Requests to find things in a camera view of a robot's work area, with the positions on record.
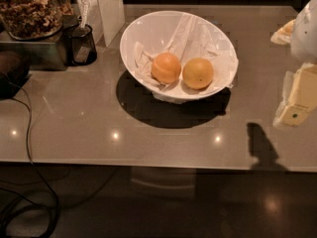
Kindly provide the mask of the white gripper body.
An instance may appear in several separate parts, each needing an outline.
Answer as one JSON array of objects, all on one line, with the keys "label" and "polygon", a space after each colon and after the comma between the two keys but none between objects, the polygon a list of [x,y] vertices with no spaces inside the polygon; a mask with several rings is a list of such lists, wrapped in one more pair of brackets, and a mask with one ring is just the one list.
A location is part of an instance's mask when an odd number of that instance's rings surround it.
[{"label": "white gripper body", "polygon": [[317,0],[310,0],[297,15],[290,49],[301,62],[317,63]]}]

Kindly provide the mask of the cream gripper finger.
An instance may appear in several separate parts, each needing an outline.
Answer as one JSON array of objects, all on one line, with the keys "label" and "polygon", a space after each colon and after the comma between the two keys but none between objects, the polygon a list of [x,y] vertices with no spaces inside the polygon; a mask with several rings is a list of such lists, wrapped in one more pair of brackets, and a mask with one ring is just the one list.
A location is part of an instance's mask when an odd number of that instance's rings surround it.
[{"label": "cream gripper finger", "polygon": [[317,108],[317,64],[304,63],[285,74],[282,100],[275,112],[276,128],[298,127]]},{"label": "cream gripper finger", "polygon": [[273,33],[270,40],[277,45],[289,45],[295,20],[291,20]]}]

